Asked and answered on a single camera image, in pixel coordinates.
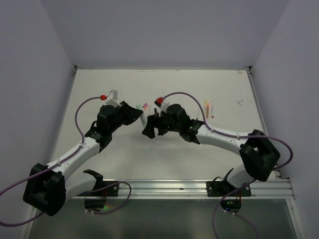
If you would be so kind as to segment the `pale green highlighter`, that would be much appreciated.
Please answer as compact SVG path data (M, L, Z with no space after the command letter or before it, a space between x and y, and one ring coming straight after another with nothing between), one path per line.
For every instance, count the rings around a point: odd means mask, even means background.
M137 104L136 108L138 110L142 111L142 114L140 115L140 120L141 120L143 128L145 128L145 126L147 125L147 120L146 120L145 115L144 115L144 109L143 109L143 107L140 104Z

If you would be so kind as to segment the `yellow highlighter pen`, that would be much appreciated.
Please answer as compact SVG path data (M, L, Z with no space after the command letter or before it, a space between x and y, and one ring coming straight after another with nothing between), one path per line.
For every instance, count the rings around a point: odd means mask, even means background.
M204 111L204 118L207 119L208 113L207 109L209 109L209 106L207 105L207 99L204 100L204 105L203 105L203 111Z

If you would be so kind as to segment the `orange highlighter pen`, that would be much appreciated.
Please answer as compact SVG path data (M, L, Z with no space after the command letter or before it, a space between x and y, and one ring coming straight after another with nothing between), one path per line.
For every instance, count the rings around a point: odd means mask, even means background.
M210 110L209 103L207 103L206 104L206 110L205 110L205 118L206 119L209 119L209 110Z

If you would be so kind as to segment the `purple white marker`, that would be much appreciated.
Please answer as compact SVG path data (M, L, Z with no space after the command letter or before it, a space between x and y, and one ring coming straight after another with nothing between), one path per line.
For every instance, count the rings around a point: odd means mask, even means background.
M214 101L211 102L211 118L214 118Z

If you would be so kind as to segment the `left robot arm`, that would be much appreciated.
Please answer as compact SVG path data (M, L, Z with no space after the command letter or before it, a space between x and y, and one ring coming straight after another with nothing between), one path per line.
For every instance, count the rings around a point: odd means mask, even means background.
M108 103L101 106L97 119L72 150L46 165L38 163L32 167L23 201L54 216L73 196L85 191L94 196L101 194L104 184L96 178L71 189L67 189L67 181L87 160L108 146L112 141L112 134L119 127L134 123L142 114L142 110L135 109L124 101L117 105Z

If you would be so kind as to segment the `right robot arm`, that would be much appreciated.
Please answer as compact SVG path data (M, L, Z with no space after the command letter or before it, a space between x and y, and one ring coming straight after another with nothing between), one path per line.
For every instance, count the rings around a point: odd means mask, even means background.
M223 179L222 190L230 196L252 180L267 181L280 158L278 150L260 130L231 137L226 131L208 129L203 121L191 119L179 104L148 116L142 134L153 139L167 132L177 132L187 142L216 146L241 157L242 164Z

